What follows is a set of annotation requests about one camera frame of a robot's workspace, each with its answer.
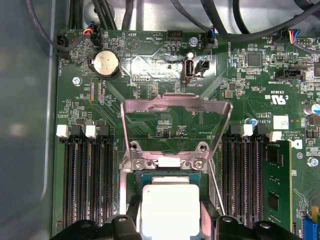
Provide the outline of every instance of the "green circuit board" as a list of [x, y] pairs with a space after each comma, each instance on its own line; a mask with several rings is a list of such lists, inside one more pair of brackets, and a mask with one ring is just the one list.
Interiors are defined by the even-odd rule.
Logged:
[[[81, 32], [65, 30], [61, 34], [72, 42]], [[192, 37], [198, 39], [198, 46], [189, 45]], [[277, 178], [279, 185], [287, 186], [283, 193], [286, 196], [277, 199], [279, 209], [286, 209], [283, 210], [285, 216], [277, 216], [265, 204], [264, 218], [294, 230], [302, 237], [302, 219], [310, 216], [311, 206], [320, 206], [320, 166], [307, 165], [309, 157], [320, 156], [320, 140], [306, 136], [306, 130], [318, 133], [318, 126], [309, 125], [309, 117], [304, 113], [305, 105], [320, 102], [320, 76], [314, 74], [317, 72], [314, 62], [319, 58], [289, 44], [273, 44], [269, 37], [231, 44], [217, 36], [211, 50], [204, 49], [203, 38], [203, 33], [184, 32], [178, 41], [169, 41], [167, 32], [103, 31], [103, 47], [97, 49], [87, 37], [70, 51], [69, 60], [59, 59], [56, 124], [80, 125], [83, 129], [86, 125], [96, 125], [98, 134], [101, 126], [110, 127], [113, 149], [111, 202], [112, 214], [117, 214], [118, 165], [126, 151], [121, 102], [125, 99], [152, 100], [165, 93], [194, 93], [206, 101], [230, 101], [233, 111], [229, 125], [240, 126], [246, 119], [256, 119], [269, 133], [281, 131], [282, 139], [287, 141], [287, 148], [280, 150], [282, 155], [279, 153], [284, 156], [282, 171], [287, 178]], [[298, 42], [319, 47], [316, 38], [302, 37]], [[88, 58], [101, 50], [111, 50], [120, 59], [120, 73], [113, 79], [100, 79], [88, 67]], [[199, 60], [207, 60], [210, 68], [203, 74], [196, 74], [189, 83], [182, 83], [182, 61], [190, 51], [195, 53], [194, 66]], [[304, 73], [303, 81], [294, 77], [274, 79], [275, 72], [297, 66]], [[81, 79], [80, 86], [73, 84], [75, 77]], [[126, 119], [130, 140], [139, 141], [143, 150], [177, 153], [194, 151], [200, 141], [206, 141], [210, 146], [220, 116], [172, 107], [163, 113], [128, 114]], [[58, 138], [55, 153], [53, 233], [60, 230], [57, 223], [64, 218], [65, 145]], [[214, 156], [218, 178], [220, 156], [218, 149]], [[277, 175], [277, 169], [266, 168], [268, 176]], [[272, 185], [274, 181], [267, 179], [266, 183]]]

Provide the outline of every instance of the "black cable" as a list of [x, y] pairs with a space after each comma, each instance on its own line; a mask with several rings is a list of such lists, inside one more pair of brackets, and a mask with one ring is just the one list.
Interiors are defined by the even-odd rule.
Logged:
[[209, 28], [205, 25], [203, 25], [201, 22], [199, 22], [197, 19], [195, 19], [190, 13], [186, 11], [186, 9], [181, 5], [179, 0], [171, 0], [171, 3], [175, 7], [175, 9], [178, 10], [180, 14], [182, 14], [185, 18], [187, 18], [190, 22], [192, 22], [194, 25], [196, 25], [198, 28], [204, 30], [205, 32], [209, 31]]
[[123, 16], [121, 30], [124, 30], [124, 31], [129, 30], [133, 11], [134, 11], [134, 0], [126, 0], [125, 13]]
[[107, 0], [100, 0], [100, 4], [103, 8], [104, 14], [106, 16], [106, 20], [108, 22], [109, 29], [111, 30], [117, 30], [117, 25], [114, 20], [114, 16], [112, 15], [112, 12], [110, 10], [109, 3]]
[[104, 11], [103, 11], [103, 9], [102, 9], [102, 7], [100, 5], [99, 0], [92, 0], [92, 2], [93, 2], [93, 5], [94, 5], [96, 14], [99, 17], [99, 20], [100, 20], [102, 28], [107, 30], [108, 29], [107, 19], [106, 19], [106, 16], [104, 14]]
[[293, 44], [293, 46], [295, 46], [297, 49], [300, 49], [302, 51], [305, 51], [309, 54], [317, 54], [317, 55], [320, 55], [320, 50], [313, 50], [313, 49], [310, 49], [310, 48], [307, 48], [307, 47], [304, 47], [302, 45], [300, 45], [299, 43], [295, 42]]
[[75, 27], [75, 0], [69, 1], [69, 19], [68, 28], [73, 29]]
[[83, 1], [82, 0], [75, 0], [75, 28], [76, 29], [83, 29], [83, 21], [82, 21], [82, 14], [83, 14]]
[[288, 29], [293, 27], [294, 25], [300, 23], [301, 21], [305, 20], [307, 17], [309, 17], [311, 14], [313, 14], [315, 11], [320, 9], [320, 2], [316, 3], [314, 6], [310, 7], [303, 13], [296, 15], [294, 18], [285, 21], [277, 26], [271, 27], [269, 29], [251, 33], [251, 34], [229, 34], [217, 11], [217, 8], [212, 0], [201, 0], [202, 6], [208, 15], [209, 19], [211, 20], [212, 24], [214, 25], [215, 29], [218, 31], [220, 36], [224, 38], [225, 40], [228, 40], [232, 43], [242, 43], [242, 42], [250, 42], [259, 38], [263, 38], [265, 36], [271, 36], [280, 30]]
[[[294, 0], [294, 2], [303, 11], [308, 10], [309, 8], [311, 8], [314, 5], [310, 0]], [[319, 10], [312, 13], [312, 15], [320, 20], [320, 11]]]
[[233, 10], [233, 17], [234, 17], [235, 23], [238, 26], [240, 32], [242, 34], [249, 34], [250, 32], [246, 27], [244, 20], [241, 17], [240, 0], [232, 0], [232, 10]]
[[83, 39], [85, 39], [86, 36], [81, 35], [79, 38], [77, 38], [71, 45], [67, 47], [63, 47], [55, 43], [50, 39], [50, 37], [46, 34], [45, 30], [42, 28], [39, 19], [37, 18], [37, 15], [35, 13], [34, 6], [32, 4], [32, 0], [25, 0], [26, 7], [28, 9], [28, 12], [30, 16], [32, 17], [32, 22], [34, 26], [38, 29], [40, 35], [44, 38], [44, 40], [49, 43], [51, 46], [53, 46], [55, 49], [60, 50], [62, 52], [69, 52], [70, 50], [74, 49], [76, 46], [78, 46]]

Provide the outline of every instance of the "motherboard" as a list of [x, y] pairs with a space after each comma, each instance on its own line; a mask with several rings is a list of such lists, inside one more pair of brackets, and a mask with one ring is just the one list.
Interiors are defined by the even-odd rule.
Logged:
[[[72, 43], [81, 34], [64, 30], [58, 39]], [[103, 30], [59, 58], [54, 235], [77, 220], [102, 225], [121, 212], [123, 119], [130, 142], [137, 143], [130, 145], [133, 151], [176, 154], [195, 151], [200, 143], [213, 145], [218, 113], [173, 105], [123, 116], [125, 100], [144, 103], [170, 94], [232, 104], [213, 156], [226, 215], [247, 227], [271, 221], [300, 238], [306, 220], [318, 221], [312, 209], [320, 206], [319, 56], [272, 37], [248, 43], [230, 43], [214, 33], [211, 38], [175, 30]], [[320, 46], [317, 38], [297, 42]], [[211, 179], [203, 172], [136, 171], [127, 175], [124, 204], [154, 175], [186, 175], [199, 186], [200, 198], [211, 192]], [[218, 199], [209, 197], [220, 210]]]

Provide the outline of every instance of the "capacitor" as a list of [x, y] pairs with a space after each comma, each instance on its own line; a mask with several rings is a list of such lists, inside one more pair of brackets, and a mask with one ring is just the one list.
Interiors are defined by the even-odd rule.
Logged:
[[251, 124], [253, 127], [257, 126], [258, 125], [258, 120], [255, 119], [255, 118], [246, 118], [244, 120], [244, 123], [245, 124]]
[[319, 164], [319, 160], [316, 159], [315, 157], [311, 156], [306, 161], [306, 164], [308, 164], [309, 167], [316, 167]]
[[197, 37], [193, 36], [193, 37], [190, 37], [190, 38], [189, 38], [189, 45], [190, 45], [191, 47], [197, 47], [198, 44], [199, 44], [199, 40], [198, 40]]
[[306, 115], [320, 114], [320, 104], [308, 104], [303, 109]]
[[89, 68], [103, 79], [112, 79], [120, 72], [120, 60], [110, 50], [98, 52], [88, 60]]

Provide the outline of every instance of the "silver metal panel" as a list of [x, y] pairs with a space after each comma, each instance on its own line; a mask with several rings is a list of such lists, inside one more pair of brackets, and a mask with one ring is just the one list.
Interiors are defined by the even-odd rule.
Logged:
[[[84, 5], [91, 0], [84, 0]], [[108, 0], [114, 7], [115, 23], [118, 29], [121, 28], [122, 19], [125, 13], [126, 0]], [[201, 21], [204, 25], [211, 26], [200, 0], [180, 0], [186, 10]], [[240, 33], [232, 12], [232, 0], [214, 0], [221, 20], [229, 33]], [[170, 0], [135, 0], [131, 22], [131, 30], [145, 31], [166, 31], [168, 29], [182, 29], [184, 31], [198, 32], [199, 28], [190, 23], [178, 13]], [[258, 32], [285, 22], [302, 10], [293, 0], [240, 0], [240, 12], [244, 23], [251, 32]], [[301, 35], [311, 34], [319, 30], [320, 21], [310, 16], [296, 28], [301, 29]]]
[[[33, 4], [53, 36], [66, 2]], [[52, 228], [56, 67], [24, 1], [2, 1], [0, 21], [0, 238], [44, 240]]]
[[[120, 28], [125, 0], [109, 2]], [[33, 3], [43, 27], [53, 37], [54, 29], [65, 26], [67, 1], [33, 0]], [[181, 3], [203, 24], [211, 25], [200, 0]], [[215, 3], [227, 30], [239, 33], [231, 1], [215, 0]], [[242, 18], [252, 32], [301, 13], [293, 0], [241, 0], [240, 6]], [[23, 0], [3, 0], [0, 20], [0, 236], [48, 239], [52, 226], [56, 61], [33, 28]], [[297, 28], [302, 35], [310, 34], [319, 30], [319, 20], [311, 16]], [[131, 29], [199, 31], [178, 14], [170, 0], [135, 0]]]

